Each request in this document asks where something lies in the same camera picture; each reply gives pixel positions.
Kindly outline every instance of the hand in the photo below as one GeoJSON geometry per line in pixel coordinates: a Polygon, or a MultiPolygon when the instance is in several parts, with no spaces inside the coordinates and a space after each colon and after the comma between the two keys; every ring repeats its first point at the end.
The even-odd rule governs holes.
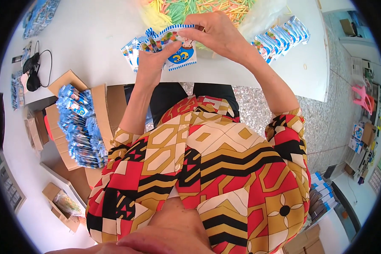
{"type": "Polygon", "coordinates": [[[154,89],[161,81],[165,61],[182,46],[180,41],[168,44],[162,51],[153,53],[140,50],[136,87],[154,89]]]}
{"type": "Polygon", "coordinates": [[[186,17],[185,24],[193,24],[196,29],[184,28],[178,31],[179,36],[198,41],[236,63],[243,64],[246,56],[253,51],[257,52],[222,11],[190,14],[186,17]]]}

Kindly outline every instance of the white table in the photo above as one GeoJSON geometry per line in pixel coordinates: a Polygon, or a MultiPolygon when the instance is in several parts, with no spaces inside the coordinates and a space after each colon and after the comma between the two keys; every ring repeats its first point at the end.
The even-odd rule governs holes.
{"type": "MultiPolygon", "coordinates": [[[[89,87],[99,84],[131,84],[135,74],[120,48],[147,27],[130,1],[67,0],[61,1],[52,23],[36,38],[42,52],[53,55],[51,81],[67,70],[80,77],[89,87]]],[[[296,95],[325,101],[329,83],[329,54],[323,17],[315,0],[288,0],[288,6],[311,33],[307,45],[300,44],[271,66],[296,95]]],[[[280,23],[291,15],[285,15],[280,23]]],[[[39,77],[46,85],[50,55],[41,56],[39,77]]],[[[197,64],[175,71],[164,71],[162,82],[203,82],[260,87],[243,66],[223,57],[197,59],[197,64]]],[[[25,103],[52,96],[46,88],[25,94],[25,103]]]]}

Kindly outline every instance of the black pants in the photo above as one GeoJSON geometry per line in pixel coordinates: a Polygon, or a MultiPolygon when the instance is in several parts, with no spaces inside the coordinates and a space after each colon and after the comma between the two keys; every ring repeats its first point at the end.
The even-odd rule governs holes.
{"type": "MultiPolygon", "coordinates": [[[[195,83],[193,94],[196,95],[196,98],[206,95],[219,99],[226,99],[234,113],[239,113],[239,105],[234,96],[232,86],[229,84],[195,83]]],[[[168,111],[168,109],[172,108],[173,105],[186,97],[188,97],[188,95],[179,83],[172,82],[158,84],[152,93],[151,102],[149,104],[154,127],[157,126],[161,117],[168,111]]]]}

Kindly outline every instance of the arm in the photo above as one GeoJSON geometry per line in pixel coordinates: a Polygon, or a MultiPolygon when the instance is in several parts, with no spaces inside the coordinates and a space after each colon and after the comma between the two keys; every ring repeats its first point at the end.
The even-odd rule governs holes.
{"type": "Polygon", "coordinates": [[[219,55],[245,66],[261,85],[269,109],[273,113],[299,108],[299,103],[288,85],[264,61],[260,53],[250,45],[233,26],[224,12],[191,14],[185,24],[197,29],[179,31],[182,37],[196,40],[219,55]]]}
{"type": "Polygon", "coordinates": [[[165,60],[178,51],[181,42],[168,44],[158,53],[140,51],[136,83],[120,122],[120,129],[136,134],[144,134],[145,116],[154,88],[160,83],[165,60]]]}

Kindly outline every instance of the woman's left hand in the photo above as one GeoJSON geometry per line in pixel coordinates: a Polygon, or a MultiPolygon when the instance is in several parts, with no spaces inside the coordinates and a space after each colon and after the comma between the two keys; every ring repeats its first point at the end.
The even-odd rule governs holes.
{"type": "Polygon", "coordinates": [[[140,50],[136,87],[154,89],[161,81],[161,73],[165,61],[176,53],[181,46],[182,42],[175,41],[157,53],[140,50]]]}

